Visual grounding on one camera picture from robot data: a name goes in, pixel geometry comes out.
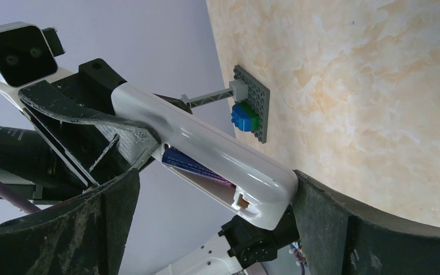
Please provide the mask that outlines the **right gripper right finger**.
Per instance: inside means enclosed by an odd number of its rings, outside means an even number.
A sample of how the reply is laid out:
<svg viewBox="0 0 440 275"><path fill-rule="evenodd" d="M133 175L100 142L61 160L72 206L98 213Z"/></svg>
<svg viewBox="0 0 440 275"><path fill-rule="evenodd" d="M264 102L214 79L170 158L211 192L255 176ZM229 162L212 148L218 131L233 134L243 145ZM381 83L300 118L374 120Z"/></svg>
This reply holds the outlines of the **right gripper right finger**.
<svg viewBox="0 0 440 275"><path fill-rule="evenodd" d="M440 274L440 227L369 206L296 171L292 201L310 274Z"/></svg>

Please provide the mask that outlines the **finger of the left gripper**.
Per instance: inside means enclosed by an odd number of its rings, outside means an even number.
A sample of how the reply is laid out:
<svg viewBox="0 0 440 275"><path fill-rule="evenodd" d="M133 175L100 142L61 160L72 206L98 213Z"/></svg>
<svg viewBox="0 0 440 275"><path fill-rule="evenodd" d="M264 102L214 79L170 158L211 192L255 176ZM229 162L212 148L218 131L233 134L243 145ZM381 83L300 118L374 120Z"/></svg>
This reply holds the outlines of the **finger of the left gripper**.
<svg viewBox="0 0 440 275"><path fill-rule="evenodd" d="M18 92L41 131L82 169L95 169L106 155L120 169L142 166L159 148L159 135L147 124L75 103L47 81Z"/></svg>

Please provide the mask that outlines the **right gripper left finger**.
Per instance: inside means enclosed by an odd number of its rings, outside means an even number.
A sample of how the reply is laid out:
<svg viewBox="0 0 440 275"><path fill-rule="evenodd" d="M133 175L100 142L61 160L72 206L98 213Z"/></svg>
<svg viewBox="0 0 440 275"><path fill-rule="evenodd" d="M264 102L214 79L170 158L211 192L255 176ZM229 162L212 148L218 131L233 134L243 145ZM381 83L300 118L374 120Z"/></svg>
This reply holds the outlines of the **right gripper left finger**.
<svg viewBox="0 0 440 275"><path fill-rule="evenodd" d="M118 274L139 193L133 169L0 224L0 274Z"/></svg>

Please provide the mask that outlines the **purple battery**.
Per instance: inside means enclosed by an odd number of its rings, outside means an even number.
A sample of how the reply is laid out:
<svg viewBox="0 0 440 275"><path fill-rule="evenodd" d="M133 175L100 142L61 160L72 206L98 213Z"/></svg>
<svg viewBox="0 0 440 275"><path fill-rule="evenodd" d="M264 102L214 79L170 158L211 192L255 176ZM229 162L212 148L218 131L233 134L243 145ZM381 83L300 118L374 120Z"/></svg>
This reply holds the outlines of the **purple battery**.
<svg viewBox="0 0 440 275"><path fill-rule="evenodd" d="M164 150L162 154L162 163L169 167L212 180L225 186L236 187L236 185L234 185L232 182L218 175L213 170L205 167L174 147L168 147Z"/></svg>

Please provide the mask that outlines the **white remote control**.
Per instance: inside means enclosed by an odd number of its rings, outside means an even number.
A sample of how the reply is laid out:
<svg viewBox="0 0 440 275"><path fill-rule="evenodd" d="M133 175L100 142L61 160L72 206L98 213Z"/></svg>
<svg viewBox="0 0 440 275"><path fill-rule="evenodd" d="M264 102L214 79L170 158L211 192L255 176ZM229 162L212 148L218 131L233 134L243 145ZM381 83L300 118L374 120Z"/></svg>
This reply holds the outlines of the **white remote control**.
<svg viewBox="0 0 440 275"><path fill-rule="evenodd" d="M111 94L118 117L151 126L168 144L236 186L221 190L202 178L173 170L252 225L274 230L297 191L294 171L194 115L129 83Z"/></svg>

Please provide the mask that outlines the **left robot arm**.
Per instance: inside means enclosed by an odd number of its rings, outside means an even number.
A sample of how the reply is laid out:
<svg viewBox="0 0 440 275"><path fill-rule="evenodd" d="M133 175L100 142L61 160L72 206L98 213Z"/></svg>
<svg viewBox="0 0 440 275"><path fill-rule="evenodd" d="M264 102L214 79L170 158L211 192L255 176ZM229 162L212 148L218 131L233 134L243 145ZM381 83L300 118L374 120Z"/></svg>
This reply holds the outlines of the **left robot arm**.
<svg viewBox="0 0 440 275"><path fill-rule="evenodd" d="M46 204L150 164L160 137L113 110L112 91L121 84L125 79L98 58L77 73L9 89L34 128L0 129L1 181Z"/></svg>

